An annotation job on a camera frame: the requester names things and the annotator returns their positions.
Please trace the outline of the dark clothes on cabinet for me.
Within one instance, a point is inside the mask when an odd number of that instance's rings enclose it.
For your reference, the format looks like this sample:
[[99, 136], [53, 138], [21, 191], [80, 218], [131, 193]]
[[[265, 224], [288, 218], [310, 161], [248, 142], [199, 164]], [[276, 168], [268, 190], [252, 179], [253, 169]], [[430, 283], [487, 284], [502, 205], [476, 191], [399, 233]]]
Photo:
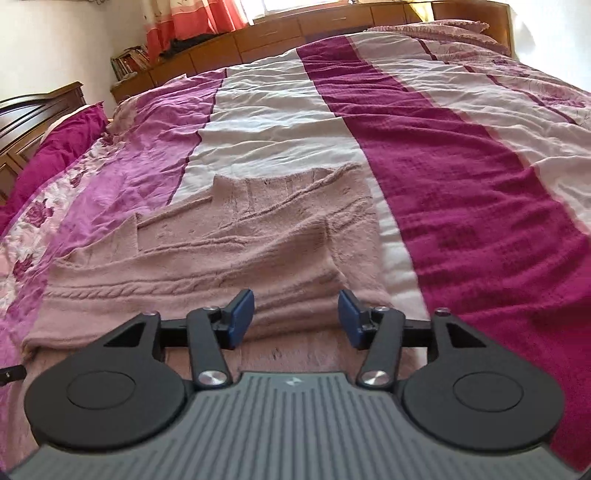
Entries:
[[159, 57], [168, 60], [180, 52], [202, 44], [206, 41], [212, 40], [216, 37], [218, 37], [218, 34], [205, 33], [184, 40], [174, 38], [169, 42], [169, 45], [159, 53]]

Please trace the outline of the pink cable-knit cardigan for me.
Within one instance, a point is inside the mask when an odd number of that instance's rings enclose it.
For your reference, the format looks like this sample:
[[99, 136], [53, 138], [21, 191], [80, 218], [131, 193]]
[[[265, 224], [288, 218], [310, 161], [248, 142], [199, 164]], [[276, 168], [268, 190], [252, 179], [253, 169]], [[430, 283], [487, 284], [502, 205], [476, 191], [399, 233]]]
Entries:
[[22, 351], [27, 376], [141, 312], [183, 318], [252, 290], [256, 313], [228, 353], [232, 373], [344, 371], [362, 363], [339, 326], [338, 296], [390, 301], [368, 168], [216, 176], [212, 185], [56, 259]]

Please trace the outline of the stack of books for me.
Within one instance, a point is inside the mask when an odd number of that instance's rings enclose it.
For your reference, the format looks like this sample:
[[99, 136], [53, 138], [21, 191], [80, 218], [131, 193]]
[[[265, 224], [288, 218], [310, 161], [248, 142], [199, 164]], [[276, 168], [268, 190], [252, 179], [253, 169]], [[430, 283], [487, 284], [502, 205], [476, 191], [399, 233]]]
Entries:
[[144, 45], [132, 46], [110, 58], [110, 64], [118, 82], [150, 68], [150, 60]]

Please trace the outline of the magenta pillow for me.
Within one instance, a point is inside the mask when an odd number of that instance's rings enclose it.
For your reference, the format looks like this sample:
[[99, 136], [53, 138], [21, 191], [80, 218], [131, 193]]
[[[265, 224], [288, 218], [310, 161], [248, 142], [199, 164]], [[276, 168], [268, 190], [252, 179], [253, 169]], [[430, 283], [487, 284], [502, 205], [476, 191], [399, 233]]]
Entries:
[[45, 133], [36, 153], [18, 175], [6, 204], [1, 207], [1, 233], [46, 181], [66, 170], [88, 151], [107, 125], [103, 103], [98, 102], [66, 115]]

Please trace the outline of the pink magenta striped bedspread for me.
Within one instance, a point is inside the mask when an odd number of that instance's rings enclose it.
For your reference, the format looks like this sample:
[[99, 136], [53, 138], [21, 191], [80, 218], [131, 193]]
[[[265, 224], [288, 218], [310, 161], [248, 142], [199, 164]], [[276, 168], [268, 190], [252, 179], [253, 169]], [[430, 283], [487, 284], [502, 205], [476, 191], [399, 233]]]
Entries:
[[387, 306], [447, 307], [549, 374], [547, 443], [475, 452], [414, 425], [353, 373], [246, 370], [113, 451], [40, 445], [34, 379], [1, 387], [5, 479], [586, 479], [590, 475], [590, 96], [491, 50], [396, 32], [332, 36], [181, 75], [101, 137], [1, 233], [1, 368], [22, 364], [52, 263], [207, 190], [216, 176], [368, 168]]

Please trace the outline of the cream and red curtain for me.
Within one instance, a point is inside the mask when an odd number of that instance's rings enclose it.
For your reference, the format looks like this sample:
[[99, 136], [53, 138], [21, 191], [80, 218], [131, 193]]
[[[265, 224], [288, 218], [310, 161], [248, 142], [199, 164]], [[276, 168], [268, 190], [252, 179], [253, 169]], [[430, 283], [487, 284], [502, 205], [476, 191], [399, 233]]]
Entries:
[[152, 63], [170, 48], [173, 40], [224, 34], [247, 25], [242, 8], [233, 0], [145, 0], [141, 7]]

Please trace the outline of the pink knit garment far corner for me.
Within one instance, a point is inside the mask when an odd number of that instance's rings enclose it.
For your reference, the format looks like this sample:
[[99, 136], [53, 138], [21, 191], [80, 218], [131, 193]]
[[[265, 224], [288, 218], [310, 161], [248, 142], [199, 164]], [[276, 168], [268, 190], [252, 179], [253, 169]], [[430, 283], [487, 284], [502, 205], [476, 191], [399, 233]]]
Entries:
[[485, 34], [490, 27], [486, 22], [444, 19], [432, 22], [410, 23], [370, 27], [373, 32], [396, 32], [413, 38], [441, 42], [461, 42], [486, 48], [496, 53], [511, 56], [510, 48]]

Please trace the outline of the wooden window cabinet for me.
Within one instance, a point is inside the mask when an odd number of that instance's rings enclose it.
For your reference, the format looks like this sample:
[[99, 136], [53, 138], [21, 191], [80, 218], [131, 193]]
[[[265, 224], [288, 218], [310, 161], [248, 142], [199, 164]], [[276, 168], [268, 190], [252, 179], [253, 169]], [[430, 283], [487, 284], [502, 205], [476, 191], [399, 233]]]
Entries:
[[291, 48], [333, 35], [361, 32], [375, 26], [405, 25], [444, 19], [486, 22], [485, 34], [515, 54], [510, 7], [494, 1], [353, 1], [304, 8], [256, 20], [249, 27], [160, 59], [150, 68], [115, 83], [117, 103], [185, 74], [215, 70], [280, 55]]

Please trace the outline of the dark wooden headboard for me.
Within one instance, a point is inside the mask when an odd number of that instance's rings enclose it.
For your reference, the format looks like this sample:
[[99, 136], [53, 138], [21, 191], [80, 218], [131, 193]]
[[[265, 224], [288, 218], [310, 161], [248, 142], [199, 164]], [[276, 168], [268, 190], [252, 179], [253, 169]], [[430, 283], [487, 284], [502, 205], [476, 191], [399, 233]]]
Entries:
[[1, 204], [50, 125], [85, 105], [82, 84], [73, 82], [49, 93], [26, 94], [1, 101], [0, 165]]

